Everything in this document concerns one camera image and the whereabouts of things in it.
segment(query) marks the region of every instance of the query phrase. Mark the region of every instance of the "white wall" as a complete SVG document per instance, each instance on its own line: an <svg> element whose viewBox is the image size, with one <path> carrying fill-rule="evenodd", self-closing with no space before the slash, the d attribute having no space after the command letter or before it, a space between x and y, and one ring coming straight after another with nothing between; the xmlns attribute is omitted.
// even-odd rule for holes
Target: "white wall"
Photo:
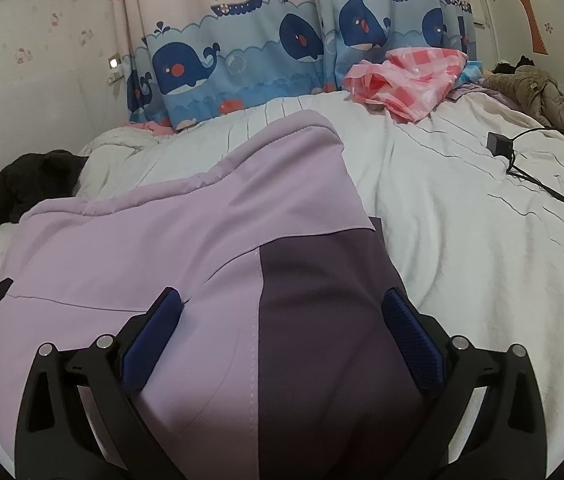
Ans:
<svg viewBox="0 0 564 480"><path fill-rule="evenodd" d="M481 0L486 28L478 32L478 58L516 64L521 56L550 72L564 90L564 0L530 0L547 54L534 52L527 13L520 0Z"/></svg>
<svg viewBox="0 0 564 480"><path fill-rule="evenodd" d="M76 152L127 121L109 0L0 0L0 170L23 153Z"/></svg>

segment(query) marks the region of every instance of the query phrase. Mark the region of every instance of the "bed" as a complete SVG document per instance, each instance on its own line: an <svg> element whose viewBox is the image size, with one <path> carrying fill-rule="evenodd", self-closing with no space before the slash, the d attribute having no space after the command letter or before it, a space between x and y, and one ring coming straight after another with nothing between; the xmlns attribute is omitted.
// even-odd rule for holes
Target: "bed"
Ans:
<svg viewBox="0 0 564 480"><path fill-rule="evenodd" d="M334 124L366 213L382 219L387 250L412 303L449 334L481 348L526 346L548 431L548 473L564 460L564 204L506 176L486 149L489 131L514 136L538 124L485 94L441 103L417 124L370 112L346 92L280 98L152 137L119 128L82 152L78 196L103 200L146 184L207 171L270 124L312 109ZM564 136L516 141L519 166L564 194ZM16 227L0 231L0 254ZM481 395L454 438L457 457ZM8 455L2 463L12 470Z"/></svg>

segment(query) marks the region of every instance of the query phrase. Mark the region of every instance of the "hanging cord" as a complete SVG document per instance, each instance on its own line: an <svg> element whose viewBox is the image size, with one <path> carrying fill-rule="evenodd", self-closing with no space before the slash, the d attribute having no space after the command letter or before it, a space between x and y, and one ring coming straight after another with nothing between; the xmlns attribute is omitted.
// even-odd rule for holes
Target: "hanging cord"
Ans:
<svg viewBox="0 0 564 480"><path fill-rule="evenodd" d="M518 136L513 137L512 140L515 141L516 139L519 139L523 135L529 134L531 132L554 131L554 130L564 134L564 130L557 130L556 128L533 128L532 130L527 130L526 132L522 132ZM553 198L555 198L555 199L559 200L560 202L564 203L564 195L562 195L561 193L558 193L555 189L548 187L545 184L542 184L542 182L537 180L535 177L532 177L531 175L526 173L526 171L520 170L520 168L518 168L516 166L516 153L515 152L513 152L513 157L509 161L507 174L510 175L510 176L514 176L515 178L518 178L520 180L526 180L527 182L530 182L531 184L535 184L536 186L539 186L541 189L545 190Z"/></svg>

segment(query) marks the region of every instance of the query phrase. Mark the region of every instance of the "silver screw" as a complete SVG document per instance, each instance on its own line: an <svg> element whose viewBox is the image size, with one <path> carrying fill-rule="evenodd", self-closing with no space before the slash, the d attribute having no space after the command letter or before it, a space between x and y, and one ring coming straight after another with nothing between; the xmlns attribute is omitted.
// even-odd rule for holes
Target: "silver screw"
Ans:
<svg viewBox="0 0 564 480"><path fill-rule="evenodd" d="M513 345L513 354L517 355L518 357L525 357L526 348L524 348L522 345Z"/></svg>
<svg viewBox="0 0 564 480"><path fill-rule="evenodd" d="M113 336L103 335L97 340L97 346L100 348L109 348L113 344Z"/></svg>
<svg viewBox="0 0 564 480"><path fill-rule="evenodd" d="M453 346L458 350L466 350L469 348L469 340L461 335L453 338Z"/></svg>
<svg viewBox="0 0 564 480"><path fill-rule="evenodd" d="M52 344L44 343L42 346L40 346L39 355L46 357L47 355L50 355L51 352Z"/></svg>

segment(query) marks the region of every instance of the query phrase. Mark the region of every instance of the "red checkered plastic bag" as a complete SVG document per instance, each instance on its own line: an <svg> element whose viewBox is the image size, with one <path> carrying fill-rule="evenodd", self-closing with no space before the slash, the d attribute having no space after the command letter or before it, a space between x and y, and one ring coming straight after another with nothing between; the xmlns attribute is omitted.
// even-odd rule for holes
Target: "red checkered plastic bag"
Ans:
<svg viewBox="0 0 564 480"><path fill-rule="evenodd" d="M462 73L468 56L447 48L397 48L381 65L353 65L343 86L353 100L384 105L408 121L419 121L444 99Z"/></svg>

